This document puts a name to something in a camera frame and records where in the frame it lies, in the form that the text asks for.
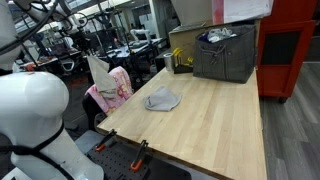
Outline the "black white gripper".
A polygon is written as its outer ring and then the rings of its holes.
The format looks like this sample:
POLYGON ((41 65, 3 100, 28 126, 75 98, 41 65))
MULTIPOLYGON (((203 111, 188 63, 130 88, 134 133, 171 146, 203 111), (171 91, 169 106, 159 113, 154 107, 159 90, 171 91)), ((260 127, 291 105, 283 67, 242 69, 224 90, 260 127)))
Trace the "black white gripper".
POLYGON ((69 37, 73 40, 73 48, 82 51, 85 54, 93 53, 91 48, 91 39, 88 38, 82 30, 71 33, 69 37))

